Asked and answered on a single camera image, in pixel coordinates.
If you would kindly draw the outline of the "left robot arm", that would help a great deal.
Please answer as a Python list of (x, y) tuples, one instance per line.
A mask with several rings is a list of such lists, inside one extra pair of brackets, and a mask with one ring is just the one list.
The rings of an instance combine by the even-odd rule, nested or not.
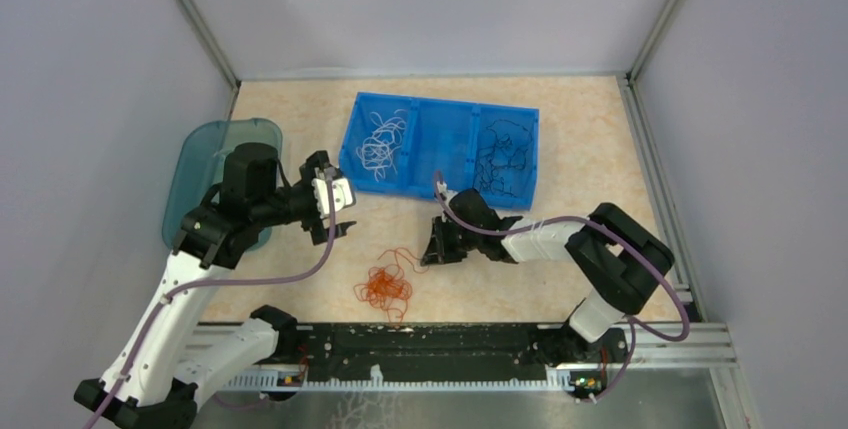
[(325, 151), (310, 155), (296, 182), (286, 179), (275, 147), (236, 146), (222, 180), (182, 219), (164, 272), (143, 316), (110, 367), (79, 383), (74, 400), (90, 421), (119, 428), (188, 428), (199, 410), (249, 366), (292, 360), (300, 348), (297, 321), (264, 305), (236, 332), (202, 354), (183, 350), (218, 289), (271, 227), (298, 224), (331, 251), (348, 224), (338, 214), (355, 202), (350, 180)]

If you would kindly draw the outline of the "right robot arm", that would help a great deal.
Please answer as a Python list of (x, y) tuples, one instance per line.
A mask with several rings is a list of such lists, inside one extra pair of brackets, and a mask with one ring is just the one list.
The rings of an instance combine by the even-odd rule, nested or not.
[(613, 203), (586, 218), (534, 221), (500, 216), (476, 189), (439, 196), (443, 213), (432, 220), (422, 266), (459, 263), (472, 251), (507, 264), (577, 265), (592, 289), (565, 322), (563, 347), (576, 361), (590, 360), (614, 324), (639, 314), (675, 263), (663, 242)]

